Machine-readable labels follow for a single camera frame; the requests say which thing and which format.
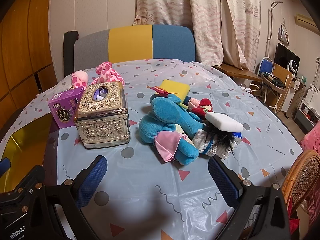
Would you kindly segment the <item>small blue bear pink dress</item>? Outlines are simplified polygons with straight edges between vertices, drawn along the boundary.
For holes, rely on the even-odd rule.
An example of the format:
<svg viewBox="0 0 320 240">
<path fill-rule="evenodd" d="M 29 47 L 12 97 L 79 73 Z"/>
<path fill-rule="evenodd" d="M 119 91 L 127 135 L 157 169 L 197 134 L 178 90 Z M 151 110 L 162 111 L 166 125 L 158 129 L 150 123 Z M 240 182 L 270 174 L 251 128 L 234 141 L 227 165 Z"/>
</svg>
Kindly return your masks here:
<svg viewBox="0 0 320 240">
<path fill-rule="evenodd" d="M 153 144 L 164 162 L 177 160 L 188 165 L 199 156 L 199 150 L 188 136 L 177 131 L 175 124 L 165 124 L 148 115 L 139 122 L 139 135 L 146 144 Z"/>
</svg>

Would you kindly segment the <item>red christmas sock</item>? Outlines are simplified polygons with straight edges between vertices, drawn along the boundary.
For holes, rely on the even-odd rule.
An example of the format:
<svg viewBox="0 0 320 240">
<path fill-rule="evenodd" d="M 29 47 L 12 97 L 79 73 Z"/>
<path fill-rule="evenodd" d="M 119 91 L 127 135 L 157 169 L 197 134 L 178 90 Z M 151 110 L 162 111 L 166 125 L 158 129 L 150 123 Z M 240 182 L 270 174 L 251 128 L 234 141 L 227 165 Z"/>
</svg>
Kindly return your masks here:
<svg viewBox="0 0 320 240">
<path fill-rule="evenodd" d="M 202 99 L 199 105 L 191 110 L 192 113 L 196 114 L 201 119 L 205 119 L 206 114 L 212 111 L 213 111 L 212 103 L 207 98 Z"/>
</svg>

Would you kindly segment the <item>large blue plush monster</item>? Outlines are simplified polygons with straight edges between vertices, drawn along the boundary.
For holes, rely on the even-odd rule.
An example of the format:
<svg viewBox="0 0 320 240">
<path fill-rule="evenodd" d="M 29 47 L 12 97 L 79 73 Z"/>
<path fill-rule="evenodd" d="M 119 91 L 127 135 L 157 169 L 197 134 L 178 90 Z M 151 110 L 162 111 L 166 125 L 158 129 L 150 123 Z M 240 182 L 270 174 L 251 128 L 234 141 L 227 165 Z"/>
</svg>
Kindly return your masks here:
<svg viewBox="0 0 320 240">
<path fill-rule="evenodd" d="M 197 115 L 181 107 L 180 103 L 181 99 L 175 94 L 153 96 L 151 111 L 147 115 L 165 124 L 175 124 L 177 131 L 185 133 L 191 141 L 206 127 Z"/>
</svg>

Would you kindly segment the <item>yellow sponge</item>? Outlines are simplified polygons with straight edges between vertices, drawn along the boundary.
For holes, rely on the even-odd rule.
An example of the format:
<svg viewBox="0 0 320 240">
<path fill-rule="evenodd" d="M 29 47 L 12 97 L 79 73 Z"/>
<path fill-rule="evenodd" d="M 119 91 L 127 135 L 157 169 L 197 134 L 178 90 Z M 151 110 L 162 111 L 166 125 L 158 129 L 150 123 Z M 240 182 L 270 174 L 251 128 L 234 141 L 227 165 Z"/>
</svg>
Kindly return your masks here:
<svg viewBox="0 0 320 240">
<path fill-rule="evenodd" d="M 165 79 L 160 88 L 167 91 L 169 94 L 175 94 L 183 102 L 190 91 L 190 86 L 185 83 L 180 83 Z"/>
</svg>

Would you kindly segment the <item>blue Tempo tissue pack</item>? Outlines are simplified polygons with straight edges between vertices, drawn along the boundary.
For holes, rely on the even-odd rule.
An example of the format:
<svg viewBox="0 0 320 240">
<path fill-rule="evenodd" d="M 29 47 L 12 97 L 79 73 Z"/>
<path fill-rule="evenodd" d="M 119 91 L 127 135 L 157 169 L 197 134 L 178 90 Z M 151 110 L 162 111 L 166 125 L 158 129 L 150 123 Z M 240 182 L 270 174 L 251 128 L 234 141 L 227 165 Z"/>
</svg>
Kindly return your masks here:
<svg viewBox="0 0 320 240">
<path fill-rule="evenodd" d="M 241 135 L 241 133 L 233 133 L 233 137 L 235 138 L 235 139 L 242 139 L 242 135 Z"/>
</svg>

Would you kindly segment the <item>pink towel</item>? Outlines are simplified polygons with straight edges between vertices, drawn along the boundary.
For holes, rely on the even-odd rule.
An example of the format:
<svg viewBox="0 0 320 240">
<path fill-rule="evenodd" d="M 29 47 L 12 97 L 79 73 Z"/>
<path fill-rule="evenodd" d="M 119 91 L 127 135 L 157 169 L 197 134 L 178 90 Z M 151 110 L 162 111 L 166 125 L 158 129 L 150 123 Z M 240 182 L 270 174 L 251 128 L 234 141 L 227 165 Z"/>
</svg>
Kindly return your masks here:
<svg viewBox="0 0 320 240">
<path fill-rule="evenodd" d="M 200 101 L 195 98 L 190 98 L 188 101 L 188 109 L 191 111 L 194 108 L 197 108 L 200 104 Z"/>
</svg>

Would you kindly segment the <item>gold metal tin tray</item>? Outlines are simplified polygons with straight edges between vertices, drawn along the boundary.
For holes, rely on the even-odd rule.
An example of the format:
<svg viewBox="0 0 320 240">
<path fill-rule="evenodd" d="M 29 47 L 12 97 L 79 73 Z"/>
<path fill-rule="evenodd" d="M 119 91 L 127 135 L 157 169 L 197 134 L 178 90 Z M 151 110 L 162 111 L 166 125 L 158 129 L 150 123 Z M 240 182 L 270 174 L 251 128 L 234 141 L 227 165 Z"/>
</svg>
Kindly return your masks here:
<svg viewBox="0 0 320 240">
<path fill-rule="evenodd" d="M 46 114 L 9 137 L 3 158 L 11 166 L 1 176 L 1 193 L 13 190 L 35 165 L 43 165 L 51 124 L 52 115 Z"/>
</svg>

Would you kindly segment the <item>ornate silver tissue box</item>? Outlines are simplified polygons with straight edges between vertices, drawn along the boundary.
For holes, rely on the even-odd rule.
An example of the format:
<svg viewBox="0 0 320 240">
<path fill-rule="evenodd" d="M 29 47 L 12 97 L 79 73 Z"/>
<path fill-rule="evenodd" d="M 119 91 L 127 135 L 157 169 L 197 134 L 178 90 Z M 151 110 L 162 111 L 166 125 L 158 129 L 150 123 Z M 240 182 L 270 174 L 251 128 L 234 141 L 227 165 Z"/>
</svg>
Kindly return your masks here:
<svg viewBox="0 0 320 240">
<path fill-rule="evenodd" d="M 86 149 L 113 147 L 130 141 L 129 111 L 119 81 L 89 85 L 74 117 Z"/>
</svg>

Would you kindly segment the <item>wicker rattan chair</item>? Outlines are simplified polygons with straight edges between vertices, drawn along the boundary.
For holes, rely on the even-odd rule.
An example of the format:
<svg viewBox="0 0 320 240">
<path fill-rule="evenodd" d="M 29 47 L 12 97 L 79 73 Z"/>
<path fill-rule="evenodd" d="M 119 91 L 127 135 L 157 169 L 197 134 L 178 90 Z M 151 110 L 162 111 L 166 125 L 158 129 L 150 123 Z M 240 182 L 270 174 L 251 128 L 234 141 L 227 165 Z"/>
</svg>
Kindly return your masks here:
<svg viewBox="0 0 320 240">
<path fill-rule="evenodd" d="M 306 150 L 295 160 L 281 186 L 289 216 L 308 197 L 319 178 L 319 154 Z"/>
</svg>

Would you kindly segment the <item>purple snack box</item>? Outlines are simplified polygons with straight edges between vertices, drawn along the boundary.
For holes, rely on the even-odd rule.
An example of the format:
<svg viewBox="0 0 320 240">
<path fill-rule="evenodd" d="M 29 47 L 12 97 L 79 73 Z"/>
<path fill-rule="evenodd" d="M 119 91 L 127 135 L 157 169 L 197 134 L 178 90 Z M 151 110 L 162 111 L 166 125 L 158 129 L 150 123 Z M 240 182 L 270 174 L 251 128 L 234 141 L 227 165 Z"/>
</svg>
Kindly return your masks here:
<svg viewBox="0 0 320 240">
<path fill-rule="evenodd" d="M 74 126 L 74 116 L 83 92 L 83 87 L 69 89 L 55 94 L 48 101 L 48 107 L 59 128 Z"/>
</svg>

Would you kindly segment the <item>patterned plastic tablecloth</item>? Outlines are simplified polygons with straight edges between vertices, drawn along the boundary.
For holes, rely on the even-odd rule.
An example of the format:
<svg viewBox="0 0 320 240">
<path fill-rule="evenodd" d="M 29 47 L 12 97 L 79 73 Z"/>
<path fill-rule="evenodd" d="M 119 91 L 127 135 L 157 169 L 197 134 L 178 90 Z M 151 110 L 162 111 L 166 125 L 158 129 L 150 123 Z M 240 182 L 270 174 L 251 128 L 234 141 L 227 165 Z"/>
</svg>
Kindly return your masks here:
<svg viewBox="0 0 320 240">
<path fill-rule="evenodd" d="M 67 75 L 1 142 L 1 239 L 290 239 L 302 148 L 227 75 L 146 59 Z"/>
</svg>

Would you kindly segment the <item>wooden wardrobe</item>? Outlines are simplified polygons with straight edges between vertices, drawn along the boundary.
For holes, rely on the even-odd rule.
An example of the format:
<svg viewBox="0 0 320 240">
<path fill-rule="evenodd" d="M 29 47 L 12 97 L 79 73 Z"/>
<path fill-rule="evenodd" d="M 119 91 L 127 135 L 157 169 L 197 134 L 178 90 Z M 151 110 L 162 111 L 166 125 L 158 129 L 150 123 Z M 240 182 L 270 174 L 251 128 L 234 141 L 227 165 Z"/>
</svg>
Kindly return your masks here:
<svg viewBox="0 0 320 240">
<path fill-rule="evenodd" d="M 57 83 L 48 13 L 49 0 L 1 4 L 1 127 Z"/>
</svg>

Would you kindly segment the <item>pink spotted plush toy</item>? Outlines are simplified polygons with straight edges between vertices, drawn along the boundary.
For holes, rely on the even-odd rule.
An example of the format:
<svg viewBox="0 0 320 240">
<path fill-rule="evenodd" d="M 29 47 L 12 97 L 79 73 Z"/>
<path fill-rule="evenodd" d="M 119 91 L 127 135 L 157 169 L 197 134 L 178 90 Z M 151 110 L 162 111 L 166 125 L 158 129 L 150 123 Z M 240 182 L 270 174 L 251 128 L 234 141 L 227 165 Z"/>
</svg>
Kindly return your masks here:
<svg viewBox="0 0 320 240">
<path fill-rule="evenodd" d="M 120 82 L 125 85 L 123 77 L 112 68 L 112 63 L 107 61 L 97 66 L 95 73 L 98 75 L 91 82 L 92 85 L 105 82 Z M 89 82 L 89 76 L 84 70 L 78 70 L 71 76 L 71 89 L 82 87 L 86 89 Z"/>
</svg>

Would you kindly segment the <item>wooden bench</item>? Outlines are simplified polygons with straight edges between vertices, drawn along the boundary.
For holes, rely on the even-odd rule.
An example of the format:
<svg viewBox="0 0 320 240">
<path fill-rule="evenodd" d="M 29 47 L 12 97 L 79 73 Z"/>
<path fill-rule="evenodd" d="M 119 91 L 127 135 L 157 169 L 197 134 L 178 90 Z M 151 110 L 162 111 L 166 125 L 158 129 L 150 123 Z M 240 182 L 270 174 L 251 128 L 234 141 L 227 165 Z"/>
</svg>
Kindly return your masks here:
<svg viewBox="0 0 320 240">
<path fill-rule="evenodd" d="M 215 69 L 221 71 L 222 73 L 228 75 L 232 78 L 239 78 L 239 79 L 246 79 L 256 82 L 262 82 L 262 78 L 254 74 L 253 72 L 249 70 L 241 70 L 239 68 L 236 68 L 234 66 L 228 65 L 228 64 L 221 64 L 220 66 L 214 66 Z"/>
</svg>

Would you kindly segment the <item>blue folding chair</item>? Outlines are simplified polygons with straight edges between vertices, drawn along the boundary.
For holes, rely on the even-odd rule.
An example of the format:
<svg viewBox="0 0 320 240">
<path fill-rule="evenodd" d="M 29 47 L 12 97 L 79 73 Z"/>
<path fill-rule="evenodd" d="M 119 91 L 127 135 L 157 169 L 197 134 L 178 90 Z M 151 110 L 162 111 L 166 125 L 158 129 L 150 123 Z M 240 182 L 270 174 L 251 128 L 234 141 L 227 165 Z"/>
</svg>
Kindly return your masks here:
<svg viewBox="0 0 320 240">
<path fill-rule="evenodd" d="M 258 75 L 260 76 L 263 73 L 272 74 L 274 70 L 273 61 L 270 57 L 264 57 L 259 64 Z"/>
</svg>

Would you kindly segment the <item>grey yellow blue chair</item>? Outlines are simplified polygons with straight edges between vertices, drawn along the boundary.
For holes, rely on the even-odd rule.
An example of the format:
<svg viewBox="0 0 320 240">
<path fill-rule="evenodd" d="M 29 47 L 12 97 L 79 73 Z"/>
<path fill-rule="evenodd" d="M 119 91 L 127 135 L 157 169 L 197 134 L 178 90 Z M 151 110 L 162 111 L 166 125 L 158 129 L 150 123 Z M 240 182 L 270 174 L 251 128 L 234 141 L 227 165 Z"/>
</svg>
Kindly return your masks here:
<svg viewBox="0 0 320 240">
<path fill-rule="evenodd" d="M 133 25 L 102 30 L 79 38 L 73 49 L 74 70 L 147 59 L 196 60 L 191 30 L 178 25 Z"/>
</svg>

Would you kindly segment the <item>white fan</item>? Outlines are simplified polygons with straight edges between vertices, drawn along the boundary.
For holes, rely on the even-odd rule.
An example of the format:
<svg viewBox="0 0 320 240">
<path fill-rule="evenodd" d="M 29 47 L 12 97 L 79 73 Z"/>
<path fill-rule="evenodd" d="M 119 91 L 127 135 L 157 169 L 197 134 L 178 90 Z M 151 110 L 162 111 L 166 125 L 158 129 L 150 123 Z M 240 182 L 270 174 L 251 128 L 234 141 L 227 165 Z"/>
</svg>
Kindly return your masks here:
<svg viewBox="0 0 320 240">
<path fill-rule="evenodd" d="M 287 70 L 290 71 L 293 75 L 296 75 L 298 70 L 298 65 L 294 60 L 290 60 L 287 64 Z"/>
</svg>

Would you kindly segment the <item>black monitor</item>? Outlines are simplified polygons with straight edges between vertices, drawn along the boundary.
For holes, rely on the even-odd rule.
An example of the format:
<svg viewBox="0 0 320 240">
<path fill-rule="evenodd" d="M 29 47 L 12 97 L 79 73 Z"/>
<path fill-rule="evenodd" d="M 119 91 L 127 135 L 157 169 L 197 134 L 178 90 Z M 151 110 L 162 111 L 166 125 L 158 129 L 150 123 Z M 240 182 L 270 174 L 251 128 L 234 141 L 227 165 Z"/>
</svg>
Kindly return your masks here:
<svg viewBox="0 0 320 240">
<path fill-rule="evenodd" d="M 276 47 L 275 56 L 274 56 L 274 63 L 287 69 L 287 64 L 290 60 L 294 60 L 296 64 L 299 66 L 300 58 L 296 54 L 294 54 L 292 51 L 287 49 L 284 45 L 282 45 L 281 43 L 278 43 Z"/>
</svg>

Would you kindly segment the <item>pink patterned curtain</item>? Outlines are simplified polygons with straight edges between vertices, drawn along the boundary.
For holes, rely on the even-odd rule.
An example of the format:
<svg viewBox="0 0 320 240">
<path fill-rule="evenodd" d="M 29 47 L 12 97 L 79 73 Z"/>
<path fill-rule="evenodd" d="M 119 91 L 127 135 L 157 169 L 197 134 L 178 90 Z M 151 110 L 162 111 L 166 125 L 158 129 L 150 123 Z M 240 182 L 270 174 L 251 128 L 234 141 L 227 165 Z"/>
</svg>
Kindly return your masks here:
<svg viewBox="0 0 320 240">
<path fill-rule="evenodd" d="M 199 62 L 253 71 L 260 21 L 260 0 L 137 0 L 134 23 L 188 27 Z"/>
</svg>

